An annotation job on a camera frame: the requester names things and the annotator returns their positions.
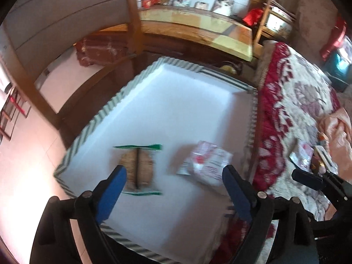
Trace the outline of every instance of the photo frame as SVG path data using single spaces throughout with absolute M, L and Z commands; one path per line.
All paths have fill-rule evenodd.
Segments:
M 189 7 L 191 4 L 191 0 L 174 0 L 173 6 L 176 7 Z
M 215 0 L 212 12 L 226 17 L 231 16 L 234 4 L 233 0 Z
M 204 2 L 196 2 L 196 3 L 194 4 L 194 7 L 195 7 L 196 9 L 208 10 L 209 4 L 208 4 L 208 3 L 204 3 Z

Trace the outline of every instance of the white plastic package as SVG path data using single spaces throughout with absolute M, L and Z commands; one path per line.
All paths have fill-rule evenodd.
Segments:
M 199 141 L 177 174 L 193 176 L 221 195 L 228 195 L 222 182 L 222 169 L 230 163 L 231 158 L 232 154 L 224 149 L 210 142 Z

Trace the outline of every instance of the white tray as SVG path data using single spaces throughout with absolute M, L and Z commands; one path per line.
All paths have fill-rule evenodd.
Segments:
M 54 175 L 70 196 L 78 196 L 116 167 L 120 151 L 113 146 L 162 144 L 154 174 L 163 195 L 121 194 L 101 228 L 161 263 L 207 263 L 226 229 L 229 197 L 175 172 L 200 140 L 233 153 L 240 166 L 254 122 L 253 93 L 226 75 L 161 58 L 85 127 Z

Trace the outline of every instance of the snack bag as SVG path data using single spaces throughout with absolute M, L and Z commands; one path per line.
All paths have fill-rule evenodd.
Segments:
M 296 145 L 293 148 L 290 159 L 298 168 L 303 171 L 310 172 L 310 160 L 313 156 L 313 148 L 306 142 L 297 139 Z
M 222 169 L 229 164 L 231 158 L 232 154 L 224 149 L 210 142 L 200 141 L 177 174 L 193 176 L 221 195 L 228 195 L 222 182 Z
M 150 146 L 114 146 L 125 150 L 121 156 L 119 165 L 126 168 L 127 182 L 122 190 L 130 195 L 161 195 L 154 184 L 154 153 L 161 150 L 161 145 Z

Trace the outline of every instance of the packaged bread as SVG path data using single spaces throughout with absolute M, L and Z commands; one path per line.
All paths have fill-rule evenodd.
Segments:
M 222 169 L 226 167 L 232 154 L 210 142 L 199 141 L 191 155 L 183 162 L 177 174 L 193 176 L 220 193 L 228 195 L 222 182 Z
M 161 195 L 154 185 L 154 153 L 161 145 L 125 145 L 114 148 L 124 150 L 119 165 L 126 168 L 127 182 L 123 193 L 131 195 Z

